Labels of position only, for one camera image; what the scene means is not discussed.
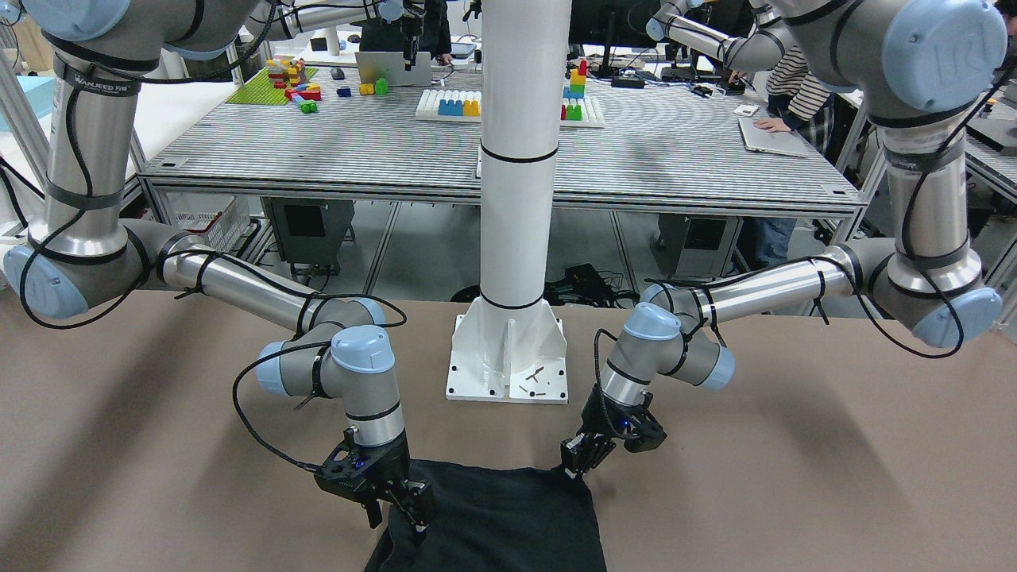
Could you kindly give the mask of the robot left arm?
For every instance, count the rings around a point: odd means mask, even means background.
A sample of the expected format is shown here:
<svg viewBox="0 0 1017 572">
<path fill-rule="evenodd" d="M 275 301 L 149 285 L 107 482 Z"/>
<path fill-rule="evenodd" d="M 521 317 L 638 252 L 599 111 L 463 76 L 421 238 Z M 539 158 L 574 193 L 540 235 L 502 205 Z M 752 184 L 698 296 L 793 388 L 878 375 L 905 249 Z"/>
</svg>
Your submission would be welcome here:
<svg viewBox="0 0 1017 572">
<path fill-rule="evenodd" d="M 816 256 L 679 288 L 651 282 L 595 361 L 581 426 L 560 446 L 569 478 L 594 470 L 622 445 L 661 445 L 650 384 L 672 377 L 722 388 L 735 361 L 719 326 L 741 316 L 854 296 L 883 309 L 947 358 L 1003 310 L 984 281 L 966 222 L 967 122 L 1007 51 L 1005 19 L 991 1 L 772 1 L 770 10 L 810 72 L 833 91 L 860 90 L 892 193 L 890 238 L 831 242 Z"/>
</svg>

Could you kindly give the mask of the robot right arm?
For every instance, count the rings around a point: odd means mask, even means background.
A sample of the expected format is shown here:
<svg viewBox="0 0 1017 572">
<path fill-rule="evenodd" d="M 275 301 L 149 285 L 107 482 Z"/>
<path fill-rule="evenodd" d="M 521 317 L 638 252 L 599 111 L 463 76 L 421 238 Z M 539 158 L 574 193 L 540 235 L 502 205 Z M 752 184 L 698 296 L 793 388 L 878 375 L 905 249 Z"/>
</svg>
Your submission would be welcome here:
<svg viewBox="0 0 1017 572">
<path fill-rule="evenodd" d="M 54 48 L 59 100 L 44 175 L 43 213 L 3 270 L 26 314 L 70 329 L 76 316 L 114 309 L 143 287 L 203 294 L 293 330 L 252 363 L 259 381 L 283 393 L 342 400 L 346 428 L 320 463 L 294 460 L 331 495 L 360 504 L 372 528 L 381 503 L 408 521 L 416 542 L 435 520 L 432 487 L 411 478 L 411 459 L 388 341 L 388 303 L 327 296 L 273 278 L 255 265 L 212 249 L 202 238 L 157 222 L 121 218 L 122 184 L 142 84 L 166 48 L 193 59 L 217 57 L 239 28 L 258 40 L 323 15 L 326 23 L 403 16 L 422 21 L 422 3 L 359 7 L 280 1 L 6 1 L 3 16 L 28 15 Z"/>
</svg>

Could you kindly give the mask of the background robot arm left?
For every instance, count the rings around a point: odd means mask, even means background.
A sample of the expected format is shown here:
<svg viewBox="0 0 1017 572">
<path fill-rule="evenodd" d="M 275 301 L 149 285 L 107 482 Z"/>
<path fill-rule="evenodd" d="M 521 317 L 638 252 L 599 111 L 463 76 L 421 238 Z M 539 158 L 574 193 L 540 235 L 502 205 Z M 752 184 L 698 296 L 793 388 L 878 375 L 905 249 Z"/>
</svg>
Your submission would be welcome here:
<svg viewBox="0 0 1017 572">
<path fill-rule="evenodd" d="M 421 50 L 435 48 L 432 57 L 450 53 L 446 1 L 367 1 L 367 7 L 346 8 L 352 1 L 309 2 L 287 8 L 258 8 L 250 21 L 262 23 L 266 37 L 290 37 L 294 32 L 330 28 L 346 12 L 363 28 L 359 55 L 379 53 L 393 30 L 370 32 L 377 23 L 399 26 L 404 66 L 414 68 Z M 531 382 L 524 374 L 538 365 L 563 365 L 566 341 L 549 303 L 543 300 L 544 267 L 550 232 L 551 201 L 559 120 L 556 88 L 563 71 L 569 28 L 567 1 L 493 1 L 485 17 L 481 102 L 481 283 L 480 296 L 464 314 L 453 336 L 451 365 L 473 367 L 474 386 L 503 396 L 508 381 Z M 377 44 L 374 40 L 386 40 Z M 527 64 L 512 54 L 514 40 L 545 48 Z M 511 87 L 516 75 L 531 75 L 529 87 Z M 654 305 L 636 305 L 636 336 L 629 330 L 614 349 L 653 349 L 644 336 L 663 314 L 665 342 L 680 334 L 675 317 Z M 601 369 L 595 362 L 595 381 L 575 437 L 562 442 L 562 463 L 572 476 L 589 472 L 613 452 L 618 443 L 631 452 L 657 448 L 665 431 L 649 411 L 652 395 L 645 395 L 643 379 L 629 376 L 622 358 Z"/>
</svg>

